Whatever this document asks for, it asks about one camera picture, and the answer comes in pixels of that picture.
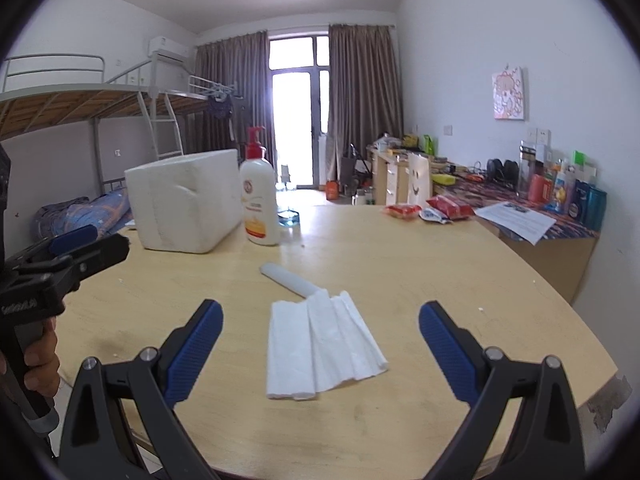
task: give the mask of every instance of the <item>curtain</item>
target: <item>curtain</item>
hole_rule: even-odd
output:
[[[340,176],[350,143],[365,156],[367,146],[388,132],[402,137],[398,66],[388,27],[332,25],[327,177]]]
[[[266,31],[198,47],[196,75],[227,86],[237,85],[242,100],[233,99],[232,121],[200,112],[186,121],[188,153],[242,149],[249,126],[264,126],[260,141],[266,158],[275,163],[273,106],[269,70],[270,42]]]

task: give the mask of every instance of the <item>bottle label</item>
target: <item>bottle label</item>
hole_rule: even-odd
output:
[[[254,196],[254,185],[250,180],[242,183],[242,206],[244,207],[244,229],[249,236],[254,238],[266,238],[267,226],[260,220],[264,213],[261,196]]]

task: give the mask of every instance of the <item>red plastic wrapper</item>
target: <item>red plastic wrapper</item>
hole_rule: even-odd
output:
[[[388,205],[383,209],[386,214],[402,220],[414,220],[418,218],[420,211],[422,208],[419,205],[411,204]]]
[[[468,203],[452,195],[438,195],[430,198],[427,202],[451,220],[463,220],[476,215]]]

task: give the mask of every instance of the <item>bed ladder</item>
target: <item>bed ladder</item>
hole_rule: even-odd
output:
[[[167,113],[169,114],[168,119],[158,119],[158,95],[157,98],[149,95],[151,98],[151,112],[149,112],[146,107],[145,99],[142,95],[142,92],[138,92],[138,105],[140,106],[140,110],[142,111],[142,116],[145,118],[145,121],[149,127],[149,131],[151,133],[151,140],[153,142],[154,153],[156,154],[157,160],[165,160],[166,158],[172,158],[174,156],[184,155],[184,150],[182,148],[182,137],[180,136],[180,124],[178,124],[178,119],[175,117],[174,108],[171,106],[171,99],[169,99],[169,94],[164,94],[164,107],[166,108]],[[160,153],[158,150],[158,124],[160,123],[171,123],[174,128],[174,138],[175,138],[175,147],[176,150],[172,152]]]

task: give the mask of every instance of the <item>black headphones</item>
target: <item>black headphones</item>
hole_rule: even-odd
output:
[[[517,162],[505,160],[503,164],[499,158],[491,158],[487,161],[487,182],[495,182],[496,184],[516,187],[518,185],[519,174],[520,167]]]

